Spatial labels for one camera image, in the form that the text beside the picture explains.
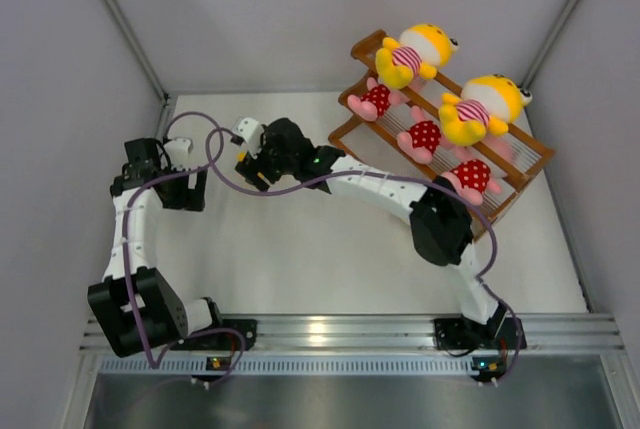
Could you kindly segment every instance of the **pink plush toy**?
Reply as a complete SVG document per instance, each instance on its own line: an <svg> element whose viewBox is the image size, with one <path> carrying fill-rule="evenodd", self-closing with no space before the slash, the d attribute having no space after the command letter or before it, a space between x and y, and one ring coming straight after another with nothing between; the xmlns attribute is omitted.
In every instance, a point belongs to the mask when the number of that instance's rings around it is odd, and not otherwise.
<svg viewBox="0 0 640 429"><path fill-rule="evenodd" d="M419 92L424 84L425 81L416 79L410 87ZM373 77L367 79L367 89L369 90L362 97L351 94L347 98L349 108L365 121L373 122L382 117L391 106L397 106L409 100L401 92L393 91L384 84L378 84Z"/></svg>
<svg viewBox="0 0 640 429"><path fill-rule="evenodd" d="M411 117L416 123L407 132L401 132L397 136L398 147L403 152L419 164L428 164L438 146L452 150L462 163L442 176L471 204L481 205L485 191L494 194L502 192L502 186L497 181L506 176L502 169L473 148L454 146L442 135L438 125L425 117L420 107L411 108ZM513 149L503 139L489 135L483 142L503 159L513 161Z"/></svg>

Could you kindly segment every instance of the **wooden rack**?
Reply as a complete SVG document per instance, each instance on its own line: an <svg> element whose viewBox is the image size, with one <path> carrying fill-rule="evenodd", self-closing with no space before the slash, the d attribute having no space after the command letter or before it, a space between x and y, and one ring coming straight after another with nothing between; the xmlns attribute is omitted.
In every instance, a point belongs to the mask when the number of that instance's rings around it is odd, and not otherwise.
<svg viewBox="0 0 640 429"><path fill-rule="evenodd" d="M377 78L374 57L376 51L382 46L382 40L385 37L386 33L382 30L378 30L353 46L351 56L354 59L361 61L368 70L362 79L340 94L338 101L347 109L349 109L349 106L347 105L347 98L351 94L361 97L367 92L367 79L369 77ZM448 91L458 96L460 95L462 90L460 85L449 79L441 72L438 72L434 81L442 85ZM409 102L407 103L408 105L418 105L433 119L439 120L438 109L429 101L424 99L420 94L410 88L405 88L402 92L409 98ZM387 142L387 144L389 144L393 149L402 154L429 180L433 180L436 175L448 171L457 165L458 161L453 157L453 155L442 149L438 149L436 151L434 160L429 165L416 163L402 150L400 150L396 142L396 136L401 130L407 130L411 126L411 122L402 121L397 116L397 111L400 110L402 109L390 108L383 117L375 122L364 121L356 114L353 114L347 122L329 135L329 141L331 144L339 147L353 157L362 159L358 157L351 148L345 145L342 139L358 126L364 124ZM485 193L485 202L480 206L481 211L487 216L491 224L497 222L506 213L508 208L516 201L520 194L522 194L535 176L540 173L555 153L553 149L546 147L540 141L536 140L513 124L509 126L509 133L503 137L509 144L511 144L516 153L516 160L513 164L500 157L482 142L473 146L480 154L489 159L506 173L504 181L508 184L509 190L503 191L501 196ZM484 229L478 221L474 221L473 230L476 239L484 233Z"/></svg>

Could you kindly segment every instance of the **wooden frame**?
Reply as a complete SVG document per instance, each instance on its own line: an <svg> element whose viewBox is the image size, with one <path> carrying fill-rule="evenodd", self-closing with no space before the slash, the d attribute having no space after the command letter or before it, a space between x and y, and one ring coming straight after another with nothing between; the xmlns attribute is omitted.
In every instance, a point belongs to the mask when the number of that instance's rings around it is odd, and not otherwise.
<svg viewBox="0 0 640 429"><path fill-rule="evenodd" d="M367 72L362 77L362 79L360 79L353 86L349 87L342 94L340 94L338 101L347 109L349 109L349 106L347 105L347 98L352 94L361 97L367 92L367 79L369 77L377 77L374 57L376 51L382 46L382 40L385 37L386 33L382 30L378 30L353 46L351 50L351 57L362 62L367 67ZM441 72L438 72L438 74L434 78L434 81L458 96L462 91L462 88L459 84L452 81ZM409 98L409 102L407 104L418 105L432 118L439 120L438 109L429 101L424 99L420 94L416 93L408 87L403 89L402 92ZM431 167L431 165L418 164L407 154L401 151L396 142L396 135L393 134L388 129L388 127L385 127L384 124L381 124L380 120L375 122L368 122L361 119L355 113L352 112L352 114L352 117L347 122L338 127L329 135L329 141L331 142L331 144L342 149L347 154L360 159L355 154L355 152L342 141L342 139L360 125L365 125L376 135L378 135L378 137L387 142L389 146L402 154L405 159L411 162L429 180L433 180L437 176L438 172L433 167ZM536 140L513 124L509 126L509 134L505 135L504 137L509 138L514 145L520 147L522 152L525 152L527 154L527 163L519 164L520 168L515 164L511 164L509 161L500 157L483 142L479 142L478 144L475 144L473 146L474 149L476 149L480 154L493 162L507 174L507 176L504 178L504 181L512 188L512 191L510 191L510 193L503 201L494 204L495 207L485 207L485 205L481 206L481 210L483 210L491 224L497 222L506 213L508 208L517 200L520 194L522 194L522 192L531 183L535 176L537 176L540 171L542 171L544 166L547 165L547 163L555 154L555 151L553 149L546 147L540 141ZM483 232L484 229L478 226L474 231L474 234L476 238L479 238L483 234Z"/></svg>

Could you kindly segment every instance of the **robotic arm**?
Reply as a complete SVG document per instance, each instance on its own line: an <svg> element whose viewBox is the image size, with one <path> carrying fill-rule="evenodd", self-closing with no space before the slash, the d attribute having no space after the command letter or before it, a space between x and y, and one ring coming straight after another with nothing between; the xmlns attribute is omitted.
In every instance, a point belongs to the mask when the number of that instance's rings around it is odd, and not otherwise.
<svg viewBox="0 0 640 429"><path fill-rule="evenodd" d="M349 195L381 207L409 223L413 244L426 261L444 267L457 298L462 317L436 319L436 343L442 350L513 348L515 321L506 318L506 307L490 297L476 280L479 272L471 232L471 216L460 201L415 182L389 179L389 173L367 166L332 146L314 146L289 119L268 126L255 119L240 119L232 142L246 146L236 172L260 191L268 191L284 175L293 176L310 189L332 195ZM231 327L245 334L250 349L256 339L255 320L224 320L210 298L183 302L157 269L155 230L161 210L202 211L206 168L195 173L190 187L187 166L191 141L185 138L138 139L125 144L128 162L111 186L116 228L111 259L102 281L89 288L88 301L116 355L142 351L142 343L128 297L124 248L145 332L151 347L186 338L204 328ZM163 167L161 156L166 163ZM147 185L162 177L164 182ZM434 183L454 191L447 179ZM135 203L131 198L140 192ZM125 214L128 223L123 232ZM183 350L226 350L229 339L198 338L180 345ZM522 337L521 347L526 347Z"/></svg>

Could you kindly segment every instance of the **gray floor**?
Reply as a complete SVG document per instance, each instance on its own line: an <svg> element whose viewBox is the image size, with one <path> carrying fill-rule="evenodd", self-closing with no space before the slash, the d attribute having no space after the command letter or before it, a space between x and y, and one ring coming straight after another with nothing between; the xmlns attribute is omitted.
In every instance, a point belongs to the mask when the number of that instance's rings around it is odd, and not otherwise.
<svg viewBox="0 0 640 429"><path fill-rule="evenodd" d="M159 382L160 387L148 392ZM143 400L134 404L141 394ZM85 429L615 429L598 358L523 357L499 388L426 377L100 376Z"/></svg>

